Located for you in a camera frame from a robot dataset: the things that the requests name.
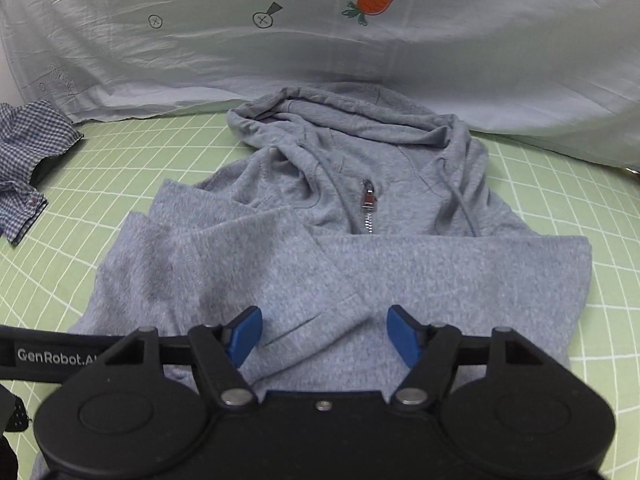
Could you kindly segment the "grey zip hoodie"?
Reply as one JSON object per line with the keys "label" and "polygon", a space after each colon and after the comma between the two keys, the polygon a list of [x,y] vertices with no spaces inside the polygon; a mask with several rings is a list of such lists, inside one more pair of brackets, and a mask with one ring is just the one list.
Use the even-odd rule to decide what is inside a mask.
{"label": "grey zip hoodie", "polygon": [[[253,153],[164,182],[96,270],[68,334],[122,339],[38,408],[35,478],[597,478],[614,417],[563,364],[588,240],[529,229],[466,125],[395,92],[286,88],[227,120]],[[413,368],[394,304],[425,326]]]}

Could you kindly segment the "green grid bed sheet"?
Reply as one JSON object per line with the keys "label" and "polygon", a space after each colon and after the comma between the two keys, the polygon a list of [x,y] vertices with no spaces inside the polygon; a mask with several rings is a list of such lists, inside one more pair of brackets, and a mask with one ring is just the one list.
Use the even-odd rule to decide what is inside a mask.
{"label": "green grid bed sheet", "polygon": [[[92,122],[40,184],[47,208],[20,244],[1,247],[3,324],[66,330],[128,212],[167,179],[195,183],[248,154],[221,114]],[[500,136],[485,136],[490,187],[536,232],[592,247],[589,298],[570,345],[573,372],[614,408],[611,479],[639,474],[639,182]]]}

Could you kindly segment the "blue checked shirt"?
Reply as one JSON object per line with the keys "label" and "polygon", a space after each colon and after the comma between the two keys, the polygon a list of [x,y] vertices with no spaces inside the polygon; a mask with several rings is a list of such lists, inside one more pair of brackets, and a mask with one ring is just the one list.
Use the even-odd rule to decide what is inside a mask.
{"label": "blue checked shirt", "polygon": [[1,235],[20,244],[48,201],[34,183],[82,139],[72,122],[46,100],[1,105]]}

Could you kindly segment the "white carrot print sheet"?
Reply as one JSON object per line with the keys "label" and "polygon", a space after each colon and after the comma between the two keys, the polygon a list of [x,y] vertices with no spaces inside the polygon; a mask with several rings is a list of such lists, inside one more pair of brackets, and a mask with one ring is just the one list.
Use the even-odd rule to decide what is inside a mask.
{"label": "white carrot print sheet", "polygon": [[1,0],[1,45],[23,99],[75,122],[362,81],[639,165],[639,0]]}

